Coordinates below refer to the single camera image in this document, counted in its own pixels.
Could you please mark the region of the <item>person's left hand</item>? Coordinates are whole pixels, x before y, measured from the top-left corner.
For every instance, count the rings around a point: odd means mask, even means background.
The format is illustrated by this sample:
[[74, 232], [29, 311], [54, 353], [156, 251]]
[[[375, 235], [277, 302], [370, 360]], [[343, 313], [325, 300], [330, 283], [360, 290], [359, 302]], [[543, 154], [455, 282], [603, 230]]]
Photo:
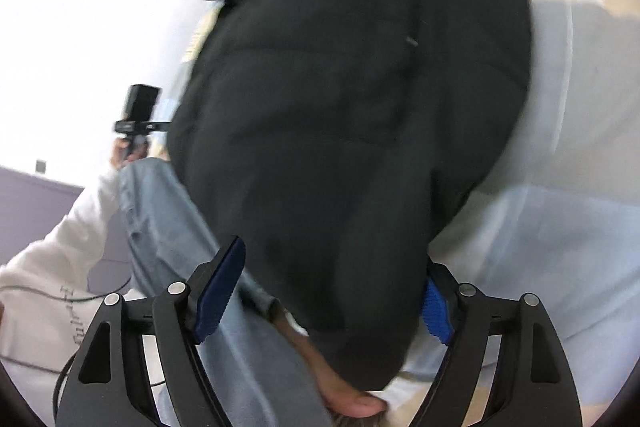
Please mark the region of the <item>person's left hand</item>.
[[137, 136], [132, 140], [117, 138], [113, 143], [110, 164], [115, 170], [122, 169], [134, 161], [148, 156], [149, 141], [145, 136]]

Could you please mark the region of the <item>person's right hand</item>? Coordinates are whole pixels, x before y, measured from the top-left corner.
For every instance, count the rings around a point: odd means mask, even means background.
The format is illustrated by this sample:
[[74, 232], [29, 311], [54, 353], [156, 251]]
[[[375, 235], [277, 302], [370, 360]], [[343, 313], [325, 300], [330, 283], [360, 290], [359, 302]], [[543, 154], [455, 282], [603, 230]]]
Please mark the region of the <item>person's right hand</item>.
[[279, 311], [273, 317], [273, 326], [291, 343], [294, 350], [304, 360], [324, 404], [333, 413], [348, 418], [369, 418], [387, 411], [384, 400], [352, 387], [331, 369], [321, 353], [309, 338], [294, 329], [285, 312]]

